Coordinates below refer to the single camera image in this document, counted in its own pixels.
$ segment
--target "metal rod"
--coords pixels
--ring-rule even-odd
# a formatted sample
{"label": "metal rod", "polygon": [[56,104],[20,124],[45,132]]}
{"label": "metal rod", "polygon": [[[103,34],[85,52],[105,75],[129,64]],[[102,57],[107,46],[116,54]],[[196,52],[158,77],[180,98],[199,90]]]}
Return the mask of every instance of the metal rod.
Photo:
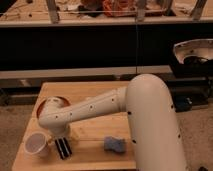
{"label": "metal rod", "polygon": [[172,3],[173,3],[173,0],[167,0],[167,9],[166,9],[166,12],[165,12],[166,16],[169,16],[169,14],[171,12]]}
{"label": "metal rod", "polygon": [[138,13],[137,13],[138,21],[143,21],[145,18],[146,3],[147,3],[147,0],[138,0]]}
{"label": "metal rod", "polygon": [[195,7],[190,14],[190,17],[192,17],[193,20],[200,20],[206,1],[207,0],[197,0]]}
{"label": "metal rod", "polygon": [[57,13],[57,6],[55,3],[55,0],[46,0],[47,7],[49,10],[50,20],[52,23],[58,23],[59,22],[59,15]]}

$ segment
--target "orange object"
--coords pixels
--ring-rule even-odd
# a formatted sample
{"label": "orange object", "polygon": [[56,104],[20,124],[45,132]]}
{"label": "orange object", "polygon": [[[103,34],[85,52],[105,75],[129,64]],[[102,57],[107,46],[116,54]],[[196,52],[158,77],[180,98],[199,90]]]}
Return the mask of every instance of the orange object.
{"label": "orange object", "polygon": [[135,15],[134,0],[104,0],[104,14],[108,17]]}

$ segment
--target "clutter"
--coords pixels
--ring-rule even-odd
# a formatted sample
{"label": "clutter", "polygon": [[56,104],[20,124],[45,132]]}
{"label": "clutter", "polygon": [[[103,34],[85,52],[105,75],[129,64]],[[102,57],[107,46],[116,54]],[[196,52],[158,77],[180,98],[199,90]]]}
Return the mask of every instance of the clutter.
{"label": "clutter", "polygon": [[126,142],[125,139],[117,139],[114,137],[104,138],[104,150],[112,150],[116,153],[126,152]]}
{"label": "clutter", "polygon": [[79,4],[67,5],[67,11],[77,11]]}
{"label": "clutter", "polygon": [[189,111],[192,108],[192,102],[184,96],[175,97],[174,99],[176,112]]}
{"label": "clutter", "polygon": [[28,4],[31,4],[31,3],[33,3],[33,0],[26,0],[26,2],[27,2]]}
{"label": "clutter", "polygon": [[104,0],[104,14],[108,17],[133,16],[136,14],[134,0]]}
{"label": "clutter", "polygon": [[176,43],[173,54],[170,66],[176,77],[213,75],[213,39],[190,39]]}
{"label": "clutter", "polygon": [[205,167],[200,167],[198,171],[208,171]]}
{"label": "clutter", "polygon": [[148,10],[160,10],[161,6],[155,0],[148,0],[146,8]]}
{"label": "clutter", "polygon": [[102,0],[81,0],[81,3],[89,11],[97,11],[102,8]]}
{"label": "clutter", "polygon": [[184,14],[190,14],[193,10],[193,5],[187,3],[175,3],[175,8]]}
{"label": "clutter", "polygon": [[79,5],[78,11],[80,13],[83,13],[83,14],[88,15],[90,17],[97,17],[98,15],[100,15],[102,13],[102,8],[97,9],[97,11],[90,11],[90,10],[86,9],[83,5]]}

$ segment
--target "white paper cup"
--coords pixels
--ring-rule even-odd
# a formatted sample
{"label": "white paper cup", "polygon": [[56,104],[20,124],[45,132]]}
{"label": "white paper cup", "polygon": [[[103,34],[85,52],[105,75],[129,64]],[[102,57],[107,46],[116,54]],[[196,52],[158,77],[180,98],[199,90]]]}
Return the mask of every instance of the white paper cup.
{"label": "white paper cup", "polygon": [[41,132],[31,134],[25,141],[25,152],[30,155],[46,157],[50,148],[45,135]]}

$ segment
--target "floor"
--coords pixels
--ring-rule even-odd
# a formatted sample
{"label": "floor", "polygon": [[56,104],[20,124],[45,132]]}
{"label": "floor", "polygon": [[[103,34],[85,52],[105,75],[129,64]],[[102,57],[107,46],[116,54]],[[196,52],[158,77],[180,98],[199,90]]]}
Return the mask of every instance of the floor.
{"label": "floor", "polygon": [[[11,171],[36,96],[0,106],[0,171]],[[190,171],[213,170],[213,105],[193,112],[177,113]]]}

